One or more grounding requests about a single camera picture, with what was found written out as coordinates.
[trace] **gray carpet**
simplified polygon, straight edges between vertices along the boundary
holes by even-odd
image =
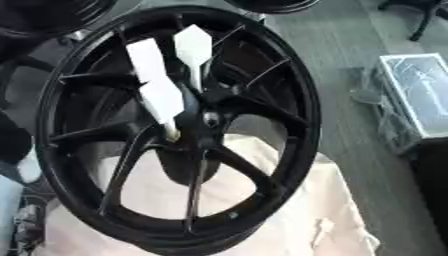
[[[232,9],[221,0],[174,3]],[[302,13],[269,17],[268,25],[295,48],[315,79],[324,117],[320,150],[341,167],[369,230],[382,242],[378,255],[445,255],[409,167],[378,140],[372,113],[353,102],[349,90],[359,85],[361,69],[380,55],[440,52],[448,58],[448,25],[436,20],[419,43],[411,43],[406,37],[420,15],[400,8],[380,13],[377,5],[377,0],[323,0]],[[66,49],[50,52],[54,42],[49,44],[36,54],[56,63]],[[44,80],[44,74],[23,69],[10,90],[14,105],[8,113],[29,129]]]

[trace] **wheel spoke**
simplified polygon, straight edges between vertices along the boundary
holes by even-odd
[[[185,218],[185,229],[189,233],[193,233],[193,222],[198,217],[199,197],[201,194],[202,183],[207,170],[206,152],[197,153],[197,166],[192,170],[191,181],[188,192],[187,214]]]
[[[155,134],[154,127],[149,126],[127,141],[98,208],[101,215],[106,215],[111,207],[121,204],[120,196],[123,185],[142,155],[143,148],[148,144],[156,143],[158,138]]]
[[[247,176],[256,185],[257,192],[263,195],[272,194],[280,189],[280,186],[268,174],[225,146],[211,149],[208,157]]]
[[[266,69],[264,72],[262,72],[261,74],[259,74],[258,76],[256,76],[254,79],[252,79],[245,87],[246,89],[250,89],[254,84],[256,84],[257,82],[259,82],[260,80],[262,80],[264,77],[266,77],[269,73],[273,72],[274,70],[276,70],[277,68],[283,66],[284,64],[288,63],[289,59],[283,59],[279,62],[277,62],[276,64],[272,65],[271,67],[269,67],[268,69]]]
[[[116,73],[87,73],[62,76],[60,80],[73,86],[102,86],[125,91],[135,91],[140,87],[136,76]]]
[[[242,24],[239,25],[238,27],[236,27],[233,30],[230,30],[229,32],[227,32],[227,34],[225,34],[223,37],[221,37],[218,41],[216,41],[215,43],[213,43],[213,48],[221,45],[222,43],[224,43],[227,39],[229,39],[231,36],[233,36],[234,34],[236,34],[237,32],[243,30],[246,28],[246,25]]]
[[[222,100],[219,106],[224,112],[235,116],[252,114],[276,121],[284,125],[291,135],[299,134],[299,132],[308,127],[308,122],[301,117],[292,115],[278,107],[266,105],[246,97],[229,97]]]
[[[84,145],[101,141],[126,141],[130,132],[135,130],[135,127],[136,124],[130,122],[112,124],[62,135],[54,135],[50,137],[50,142],[56,145]]]

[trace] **white cloth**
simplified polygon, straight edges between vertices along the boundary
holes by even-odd
[[[254,137],[230,135],[226,145],[271,173],[278,153]],[[105,159],[98,184],[105,188],[117,158]],[[222,166],[203,186],[200,214],[228,208],[251,194],[252,182]],[[123,204],[155,217],[182,218],[187,188],[170,181],[155,153],[146,153],[124,187]],[[365,230],[337,165],[318,154],[308,177],[293,197],[250,238],[219,253],[222,256],[372,256],[379,241]],[[59,205],[48,214],[46,243],[37,256],[149,256],[131,244],[89,228]]]

